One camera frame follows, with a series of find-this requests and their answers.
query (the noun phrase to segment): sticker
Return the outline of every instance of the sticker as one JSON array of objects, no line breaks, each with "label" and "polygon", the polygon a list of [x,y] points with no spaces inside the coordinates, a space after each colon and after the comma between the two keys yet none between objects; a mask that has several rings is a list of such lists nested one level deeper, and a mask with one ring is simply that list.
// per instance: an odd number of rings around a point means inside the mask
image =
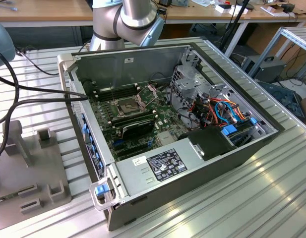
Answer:
[{"label": "sticker", "polygon": [[125,58],[124,59],[124,63],[133,63],[134,62],[134,58]]},{"label": "sticker", "polygon": [[147,161],[146,161],[146,156],[138,157],[138,158],[136,158],[136,159],[133,159],[132,161],[133,161],[133,164],[134,164],[135,166],[138,166],[138,165],[141,165],[141,164],[144,164],[144,163],[147,162]]},{"label": "sticker", "polygon": [[175,149],[147,158],[147,162],[159,182],[187,170]]}]

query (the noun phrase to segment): white sticker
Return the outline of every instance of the white sticker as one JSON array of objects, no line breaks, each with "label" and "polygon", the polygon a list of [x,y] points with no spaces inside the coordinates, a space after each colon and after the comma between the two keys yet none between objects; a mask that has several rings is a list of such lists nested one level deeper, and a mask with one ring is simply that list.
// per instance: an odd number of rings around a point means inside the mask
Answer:
[{"label": "white sticker", "polygon": [[125,58],[124,59],[124,63],[133,63],[134,62],[134,58]]},{"label": "white sticker", "polygon": [[147,161],[146,161],[146,156],[138,157],[138,158],[136,158],[136,159],[133,159],[132,161],[133,161],[133,164],[134,164],[135,166],[138,166],[138,165],[147,163]]}]

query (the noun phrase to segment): metal frame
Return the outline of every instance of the metal frame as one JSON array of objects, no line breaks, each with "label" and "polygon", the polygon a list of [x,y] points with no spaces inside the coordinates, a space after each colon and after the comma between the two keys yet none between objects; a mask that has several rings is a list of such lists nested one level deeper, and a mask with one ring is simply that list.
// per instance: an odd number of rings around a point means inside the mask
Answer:
[{"label": "metal frame", "polygon": [[[261,63],[265,59],[265,57],[268,55],[270,50],[275,46],[275,44],[278,42],[280,36],[285,36],[287,38],[287,41],[284,43],[284,45],[280,48],[280,50],[277,52],[276,56],[279,57],[281,53],[284,51],[284,49],[288,46],[289,42],[293,42],[294,44],[298,45],[299,47],[306,50],[306,27],[281,27],[278,29],[272,40],[268,43],[267,47],[253,66],[253,68],[248,73],[249,76],[253,77],[254,73],[257,71],[257,69],[260,67]],[[300,71],[299,75],[303,75],[306,72],[306,67],[302,71]]]},{"label": "metal frame", "polygon": [[[195,37],[161,40],[157,45],[189,42],[195,42],[209,54],[286,131],[243,166],[128,226],[109,232],[105,214],[93,207],[88,191],[91,180],[65,104],[27,105],[16,109],[13,117],[24,121],[25,134],[31,135],[38,127],[45,126],[57,132],[73,198],[69,204],[1,230],[0,237],[306,236],[306,126],[211,43]],[[56,56],[77,52],[79,48],[31,51],[28,56],[42,69],[57,72]],[[61,89],[59,78],[38,72],[24,58],[16,56],[11,64],[20,84]],[[210,71],[207,67],[203,69],[218,83],[219,79]],[[8,70],[1,67],[0,75],[8,76]],[[21,92],[20,99],[35,96]],[[8,109],[13,97],[14,91],[0,84],[1,110]]]}]

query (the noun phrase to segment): motherboard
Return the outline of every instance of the motherboard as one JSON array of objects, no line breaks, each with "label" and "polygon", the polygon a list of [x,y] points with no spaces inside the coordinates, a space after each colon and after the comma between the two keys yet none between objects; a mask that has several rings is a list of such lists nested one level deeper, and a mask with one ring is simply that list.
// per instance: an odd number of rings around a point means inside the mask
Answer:
[{"label": "motherboard", "polygon": [[95,86],[90,104],[116,161],[173,143],[190,130],[170,105],[165,85]]}]

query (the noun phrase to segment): blue cable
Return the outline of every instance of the blue cable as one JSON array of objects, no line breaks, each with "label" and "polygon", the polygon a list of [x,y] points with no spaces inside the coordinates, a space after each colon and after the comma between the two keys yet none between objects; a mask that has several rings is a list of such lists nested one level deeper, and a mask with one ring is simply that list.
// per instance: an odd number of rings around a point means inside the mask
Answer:
[{"label": "blue cable", "polygon": [[217,104],[216,104],[216,107],[214,108],[215,111],[216,111],[216,114],[217,114],[218,118],[220,118],[221,120],[224,120],[224,121],[229,125],[230,123],[228,122],[228,120],[227,120],[227,119],[224,119],[223,117],[220,116],[220,114],[219,114],[219,112],[218,112],[218,106],[219,106],[219,103],[217,103]]},{"label": "blue cable", "polygon": [[229,108],[230,111],[232,112],[232,115],[235,117],[235,119],[236,119],[237,121],[242,121],[241,118],[235,113],[235,111],[233,110],[233,108],[231,107],[231,105],[230,105],[229,103],[227,103],[227,102],[221,102],[221,103],[223,103],[223,104],[225,104],[225,105],[228,106],[228,108]]},{"label": "blue cable", "polygon": [[218,103],[216,104],[215,110],[216,110],[216,114],[217,114],[218,118],[220,118],[221,120],[224,120],[228,125],[230,124],[230,123],[228,122],[228,120],[222,118],[222,117],[220,116],[219,112],[218,112],[218,106],[219,106],[220,103],[225,104],[225,105],[229,108],[229,110],[231,111],[232,115],[234,116],[234,118],[235,118],[237,121],[242,121],[242,119],[234,112],[233,108],[232,108],[232,107],[230,106],[230,104],[227,103],[227,102],[218,102]]}]

